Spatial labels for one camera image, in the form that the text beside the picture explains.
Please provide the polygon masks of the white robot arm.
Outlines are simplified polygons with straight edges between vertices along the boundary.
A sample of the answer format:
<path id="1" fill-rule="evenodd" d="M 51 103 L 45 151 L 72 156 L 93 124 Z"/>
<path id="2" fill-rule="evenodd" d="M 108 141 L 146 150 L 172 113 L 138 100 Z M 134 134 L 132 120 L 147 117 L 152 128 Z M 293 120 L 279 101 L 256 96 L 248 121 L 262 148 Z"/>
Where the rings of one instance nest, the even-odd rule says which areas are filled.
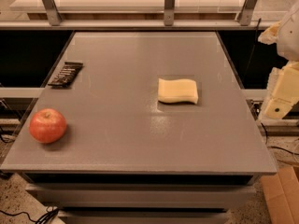
<path id="1" fill-rule="evenodd" d="M 288 62 L 269 74 L 267 94 L 260 119 L 283 119 L 299 102 L 299 1 L 258 37 L 266 45 L 277 45 L 277 53 Z"/>

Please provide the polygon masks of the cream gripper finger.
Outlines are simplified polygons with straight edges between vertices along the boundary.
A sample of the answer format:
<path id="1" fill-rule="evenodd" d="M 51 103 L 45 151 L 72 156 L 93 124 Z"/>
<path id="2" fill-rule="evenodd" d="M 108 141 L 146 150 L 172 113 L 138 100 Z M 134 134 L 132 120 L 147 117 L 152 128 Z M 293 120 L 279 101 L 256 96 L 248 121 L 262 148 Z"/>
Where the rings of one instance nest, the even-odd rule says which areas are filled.
<path id="1" fill-rule="evenodd" d="M 259 35 L 258 41 L 266 45 L 271 45 L 276 43 L 278 38 L 279 27 L 280 27 L 280 21 L 268 27 L 265 31 L 263 31 Z"/>
<path id="2" fill-rule="evenodd" d="M 283 119 L 299 102 L 299 62 L 274 67 L 266 91 L 259 119 Z"/>

